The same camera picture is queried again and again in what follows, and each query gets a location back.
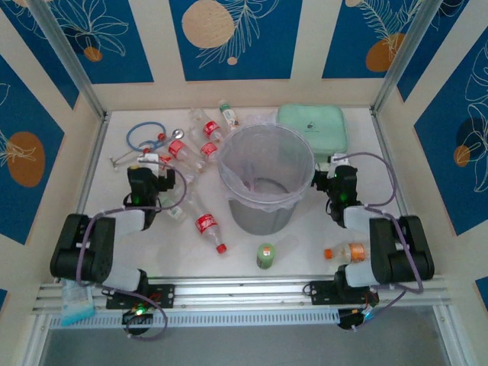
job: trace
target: blue tube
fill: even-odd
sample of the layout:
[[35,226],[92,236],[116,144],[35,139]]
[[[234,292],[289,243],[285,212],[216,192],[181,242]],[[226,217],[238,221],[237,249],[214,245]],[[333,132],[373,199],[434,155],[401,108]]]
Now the blue tube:
[[134,132],[139,127],[147,126],[148,124],[152,124],[152,125],[156,125],[156,126],[161,127],[162,132],[166,135],[166,128],[160,122],[147,121],[147,122],[142,122],[140,124],[137,124],[134,127],[132,127],[129,130],[129,132],[127,132],[127,135],[125,136],[125,140],[127,141],[127,145],[129,145],[129,147],[132,150],[139,151],[141,153],[143,151],[143,148],[140,147],[140,146],[142,146],[144,144],[150,144],[150,145],[152,145],[151,150],[159,149],[161,146],[164,145],[164,142],[163,141],[158,141],[157,139],[156,140],[147,140],[147,141],[144,141],[143,143],[140,143],[138,146],[134,146],[130,142],[130,135],[131,135],[131,133]]

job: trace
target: plastic bottle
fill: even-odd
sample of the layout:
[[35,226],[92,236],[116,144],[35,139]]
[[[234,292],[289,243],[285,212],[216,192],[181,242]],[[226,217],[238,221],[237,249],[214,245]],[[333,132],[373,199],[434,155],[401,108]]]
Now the plastic bottle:
[[198,232],[210,244],[215,246],[219,254],[227,250],[220,235],[220,228],[211,213],[201,202],[197,192],[188,191],[185,197],[185,211],[191,216],[195,222]]
[[[181,186],[175,187],[175,189],[167,192],[159,192],[159,200],[162,207],[169,207],[178,202],[183,194],[183,188]],[[182,223],[187,218],[187,214],[181,208],[181,205],[173,207],[171,210],[163,211],[166,215],[171,217],[177,223]]]
[[226,100],[222,99],[219,101],[219,109],[223,117],[226,119],[227,125],[230,130],[234,130],[240,126],[239,120],[237,119],[236,112],[229,106]]
[[363,262],[370,256],[369,247],[360,242],[341,243],[333,248],[324,250],[326,259],[339,259],[344,263]]
[[195,126],[188,130],[188,139],[200,150],[200,154],[206,162],[216,162],[218,147],[213,142],[207,140],[201,131]]
[[[195,170],[193,169],[190,169],[189,167],[187,167],[185,164],[183,164],[182,162],[179,162],[178,160],[176,160],[173,156],[169,155],[169,154],[165,154],[165,155],[160,155],[159,156],[159,160],[161,162],[164,162],[165,164],[169,164],[169,165],[172,165],[174,166],[175,168],[177,168],[177,170],[180,171],[180,173],[183,174],[183,176],[185,177],[185,181],[190,185],[191,183],[193,183],[194,181],[197,180],[199,174],[198,172],[196,172]],[[159,166],[159,169],[164,172],[166,170],[166,167],[164,165],[160,165]]]
[[190,118],[197,127],[201,128],[202,133],[207,139],[215,143],[223,140],[225,131],[220,128],[217,122],[208,117],[203,109],[192,108],[190,110]]
[[193,150],[186,146],[181,140],[175,140],[170,143],[168,152],[177,160],[195,169],[199,173],[202,173],[205,169],[205,161],[199,155],[195,154]]

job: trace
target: plastic bag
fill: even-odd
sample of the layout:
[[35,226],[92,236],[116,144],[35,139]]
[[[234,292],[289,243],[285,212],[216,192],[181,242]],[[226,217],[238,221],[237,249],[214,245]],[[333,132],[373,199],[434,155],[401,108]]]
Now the plastic bag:
[[220,149],[218,163],[226,198],[266,212],[293,208],[315,172],[308,142],[280,124],[234,130]]

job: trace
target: gray floor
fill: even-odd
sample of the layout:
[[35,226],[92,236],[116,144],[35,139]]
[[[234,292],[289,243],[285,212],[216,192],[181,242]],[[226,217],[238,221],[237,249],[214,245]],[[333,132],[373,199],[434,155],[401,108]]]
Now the gray floor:
[[41,365],[415,365],[448,364],[432,309],[393,308],[356,333],[338,326],[168,329],[157,342],[122,330],[55,330]]

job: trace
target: mint green case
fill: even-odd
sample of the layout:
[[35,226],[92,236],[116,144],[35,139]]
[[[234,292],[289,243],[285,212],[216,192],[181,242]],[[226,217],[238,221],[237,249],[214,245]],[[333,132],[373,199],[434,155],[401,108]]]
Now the mint green case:
[[316,156],[345,153],[348,149],[344,114],[335,105],[285,104],[278,110],[278,123],[300,132]]

